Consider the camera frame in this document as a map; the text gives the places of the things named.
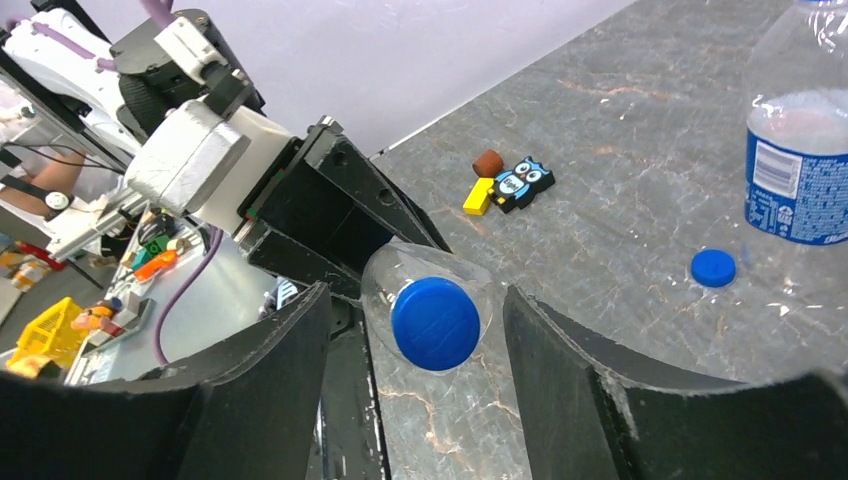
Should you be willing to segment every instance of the yellow basket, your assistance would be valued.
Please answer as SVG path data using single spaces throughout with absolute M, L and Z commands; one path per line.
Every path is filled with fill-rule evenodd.
M 24 328 L 18 339 L 18 348 L 6 366 L 30 355 L 46 355 L 60 367 L 70 368 L 88 335 L 87 330 L 71 329 L 71 322 L 82 310 L 71 297 L 65 297 L 45 310 Z

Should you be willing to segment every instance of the plastic bottle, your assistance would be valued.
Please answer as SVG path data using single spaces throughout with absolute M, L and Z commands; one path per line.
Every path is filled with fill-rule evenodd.
M 846 22 L 848 0 L 795 0 L 746 67 L 741 260 L 752 282 L 794 299 L 781 309 L 820 308 L 848 287 Z
M 380 248 L 362 276 L 368 328 L 395 355 L 433 372 L 471 356 L 501 315 L 504 293 L 488 270 L 406 243 Z

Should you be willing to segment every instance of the owl toy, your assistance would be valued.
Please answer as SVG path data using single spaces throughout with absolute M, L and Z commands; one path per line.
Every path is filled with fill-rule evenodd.
M 525 208 L 536 197 L 556 182 L 550 170 L 542 168 L 541 163 L 526 157 L 512 170 L 501 172 L 495 177 L 495 185 L 489 189 L 492 201 L 504 213 L 513 208 Z

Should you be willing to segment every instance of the white wall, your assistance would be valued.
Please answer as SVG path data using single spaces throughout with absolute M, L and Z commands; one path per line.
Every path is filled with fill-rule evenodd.
M 268 102 L 302 134 L 336 117 L 365 154 L 396 143 L 633 0 L 176 0 L 218 25 Z M 112 41 L 133 0 L 80 0 Z M 0 16 L 31 13 L 3 0 Z

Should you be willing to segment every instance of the brown cork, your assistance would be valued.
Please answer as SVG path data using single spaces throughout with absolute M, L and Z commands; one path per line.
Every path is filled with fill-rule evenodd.
M 494 150 L 486 150 L 471 164 L 471 168 L 480 178 L 494 178 L 503 171 L 503 158 Z

